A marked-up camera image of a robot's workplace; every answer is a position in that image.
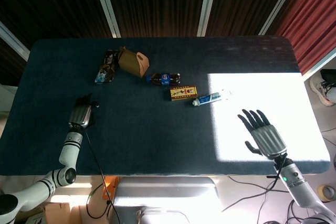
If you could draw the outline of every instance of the black cable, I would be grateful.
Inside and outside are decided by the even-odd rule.
[[[288,218],[287,220],[286,220],[286,222],[285,222],[285,224],[288,224],[288,222],[290,221],[290,220],[292,220],[292,219],[295,219],[294,217],[290,217],[290,218]]]
[[[287,208],[287,220],[289,220],[289,210],[290,210],[290,204],[292,204],[292,202],[294,202],[294,200],[292,200],[289,205],[288,205],[288,208]]]
[[[326,220],[323,220],[323,219],[318,218],[318,217],[308,217],[306,219],[321,220],[322,222],[319,222],[320,224],[329,224],[329,222],[327,222]]]
[[[332,129],[330,129],[330,130],[327,130],[327,131],[321,131],[321,133],[323,133],[323,132],[328,132],[328,131],[333,131],[333,130],[335,130],[336,129],[336,127],[335,128],[332,128]]]
[[[282,163],[281,163],[281,166],[280,166],[280,168],[279,168],[277,177],[276,177],[276,179],[274,180],[272,186],[271,186],[269,189],[266,189],[263,193],[260,193],[260,194],[256,194],[256,195],[252,195],[252,196],[249,196],[249,197],[241,198],[241,199],[237,200],[236,202],[232,203],[231,205],[227,206],[226,208],[224,208],[221,212],[226,211],[227,209],[229,209],[230,207],[233,207],[234,205],[238,204],[238,203],[241,202],[242,200],[245,200],[245,199],[251,199],[251,198],[255,198],[255,197],[259,197],[259,196],[264,195],[264,194],[268,193],[269,191],[271,191],[271,190],[275,187],[275,184],[277,183],[277,181],[278,181],[278,179],[279,179],[279,176],[280,176],[280,172],[281,172],[281,170],[282,170],[282,167],[283,167],[283,165],[284,165],[284,163],[285,163],[286,157],[284,156],[283,158],[284,158],[284,159],[283,159],[283,161],[282,161]]]
[[[107,219],[109,218],[109,213],[110,213],[110,210],[111,210],[111,206],[112,206],[112,205],[110,205],[109,210],[107,210],[107,214],[106,214],[106,218],[107,218]]]
[[[98,216],[98,217],[92,216],[92,215],[89,213],[89,207],[88,207],[88,205],[89,205],[89,200],[90,200],[91,197],[95,194],[95,192],[97,191],[97,189],[98,189],[99,187],[101,187],[102,185],[103,185],[103,183],[101,183],[101,184],[100,184],[99,186],[97,186],[92,192],[90,192],[90,194],[89,194],[89,196],[88,196],[88,199],[86,200],[86,212],[88,213],[88,216],[90,216],[92,219],[100,219],[101,217],[103,217],[104,214],[106,213],[106,211],[107,211],[109,205],[110,205],[110,202],[108,202],[108,203],[107,203],[107,206],[106,206],[106,208],[105,208],[105,211],[104,211],[100,216]]]
[[[296,217],[296,216],[295,216],[294,211],[293,211],[293,205],[294,205],[294,200],[292,201],[292,204],[291,204],[291,206],[290,206],[290,210],[292,211],[292,215],[293,215],[293,217],[294,217],[298,222],[300,222],[299,219],[302,219],[302,218],[299,218],[299,217]]]
[[[85,134],[86,134],[86,137],[88,138],[89,147],[90,147],[90,149],[91,149],[91,152],[92,152],[92,155],[93,155],[93,157],[94,157],[94,160],[96,161],[97,166],[98,166],[98,168],[99,168],[100,175],[101,175],[101,178],[102,178],[102,180],[103,180],[103,184],[104,184],[104,187],[105,187],[105,190],[106,190],[106,194],[107,194],[107,196],[109,197],[109,200],[110,200],[110,202],[111,202],[111,205],[112,205],[112,208],[113,208],[114,212],[116,212],[115,214],[117,215],[118,223],[121,224],[121,222],[120,222],[120,218],[119,218],[119,214],[118,214],[117,210],[115,209],[115,207],[114,207],[114,205],[113,205],[113,202],[112,202],[112,200],[111,200],[111,198],[110,198],[109,192],[108,192],[108,190],[107,190],[107,186],[106,186],[106,183],[105,183],[105,179],[104,179],[103,171],[102,171],[101,168],[100,168],[100,165],[99,165],[99,162],[98,162],[98,160],[97,160],[97,157],[96,157],[96,155],[95,155],[95,153],[94,153],[94,151],[93,151],[93,148],[92,148],[92,146],[91,146],[91,142],[90,142],[89,135],[88,135],[88,133],[87,133],[86,131],[85,131]]]
[[[324,136],[323,136],[323,138],[324,138],[325,140],[327,140],[329,143],[331,143],[331,144],[333,144],[334,146],[336,146],[336,144],[334,144],[332,141],[326,139]]]
[[[253,184],[253,183],[248,183],[248,182],[240,182],[240,181],[237,181],[235,179],[233,179],[231,176],[228,176],[229,179],[231,179],[232,181],[236,182],[236,183],[239,183],[239,184],[244,184],[244,185],[252,185],[252,186],[257,186],[261,189],[264,189],[264,190],[267,190],[266,187],[263,187],[263,186],[259,186],[257,184]],[[271,191],[277,191],[279,193],[289,193],[289,191],[284,191],[284,190],[276,190],[276,189],[272,189]]]
[[[269,184],[268,184],[268,186],[266,186],[266,190],[268,189],[268,187],[269,187],[271,184],[272,184],[272,182],[271,182],[271,183],[269,183]],[[265,204],[265,202],[266,202],[266,197],[267,197],[267,193],[265,193],[265,198],[264,198],[264,201],[262,202],[262,204],[261,204],[261,206],[260,206],[260,208],[259,208],[259,211],[258,211],[258,219],[257,219],[257,224],[259,224],[260,212],[261,212],[261,209],[262,209],[263,205],[264,205],[264,204]]]

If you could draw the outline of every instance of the dark curtain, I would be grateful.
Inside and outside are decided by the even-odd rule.
[[[206,36],[257,35],[278,0],[214,0]]]
[[[122,37],[196,36],[203,0],[111,0]]]
[[[287,0],[268,34],[289,39],[306,73],[336,46],[336,0]]]
[[[18,86],[26,61],[0,39],[0,84]]]
[[[99,0],[0,0],[0,20],[28,48],[42,38],[109,38]]]

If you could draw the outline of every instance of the tape roll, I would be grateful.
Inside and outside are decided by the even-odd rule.
[[[321,200],[324,201],[335,201],[336,200],[336,189],[329,185],[322,185],[317,188],[317,193]]]

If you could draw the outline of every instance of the red curtain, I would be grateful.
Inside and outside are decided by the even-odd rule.
[[[336,0],[288,0],[268,33],[287,37],[304,74],[336,46]]]

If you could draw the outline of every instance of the toothpaste cap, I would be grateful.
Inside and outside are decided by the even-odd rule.
[[[194,106],[199,106],[200,105],[200,101],[198,99],[193,101],[193,105]]]

